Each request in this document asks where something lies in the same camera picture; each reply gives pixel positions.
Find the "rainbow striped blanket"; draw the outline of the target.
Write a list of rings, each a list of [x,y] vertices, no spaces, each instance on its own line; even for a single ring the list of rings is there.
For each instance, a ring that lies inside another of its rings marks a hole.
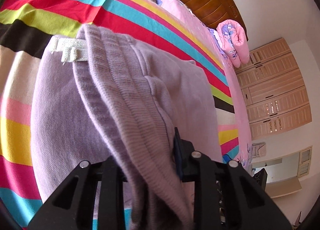
[[[212,29],[181,0],[1,7],[1,200],[22,228],[82,161],[112,157],[131,229],[189,229],[174,135],[226,163],[246,147],[244,110]]]

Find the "beige louvered wardrobe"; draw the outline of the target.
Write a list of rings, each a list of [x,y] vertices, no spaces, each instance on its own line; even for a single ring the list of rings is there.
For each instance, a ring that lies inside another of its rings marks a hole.
[[[253,140],[287,132],[312,121],[302,73],[284,38],[249,54],[235,70]]]

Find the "lilac knit pants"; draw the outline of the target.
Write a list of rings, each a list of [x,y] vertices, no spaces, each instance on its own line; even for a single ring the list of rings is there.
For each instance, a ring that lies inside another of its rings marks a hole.
[[[53,36],[36,77],[31,159],[46,201],[82,161],[114,157],[127,177],[131,229],[191,229],[192,187],[178,178],[175,130],[221,161],[210,85],[193,60],[129,35],[83,25]]]

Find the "rolled pink floral duvet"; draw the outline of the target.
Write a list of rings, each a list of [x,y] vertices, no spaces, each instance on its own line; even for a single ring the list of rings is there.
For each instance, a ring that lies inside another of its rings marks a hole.
[[[249,62],[249,48],[244,28],[236,21],[225,20],[218,24],[216,31],[221,41],[220,48],[231,60],[234,67]]]

